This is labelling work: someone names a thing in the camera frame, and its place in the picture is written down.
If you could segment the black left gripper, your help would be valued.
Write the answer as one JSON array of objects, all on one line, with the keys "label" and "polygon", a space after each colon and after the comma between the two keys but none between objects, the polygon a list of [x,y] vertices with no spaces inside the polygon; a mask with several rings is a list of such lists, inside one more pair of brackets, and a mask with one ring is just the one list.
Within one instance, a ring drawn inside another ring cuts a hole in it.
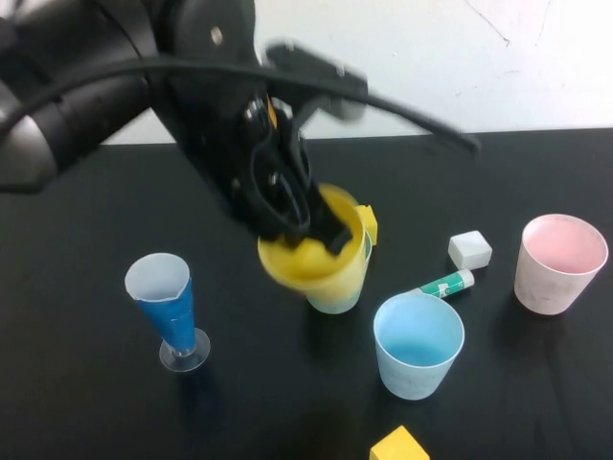
[{"label": "black left gripper", "polygon": [[314,184],[298,116],[316,100],[293,82],[202,77],[160,79],[157,115],[230,214],[267,243],[295,249],[311,236],[338,256],[350,227],[326,197],[355,205],[332,184]]}]

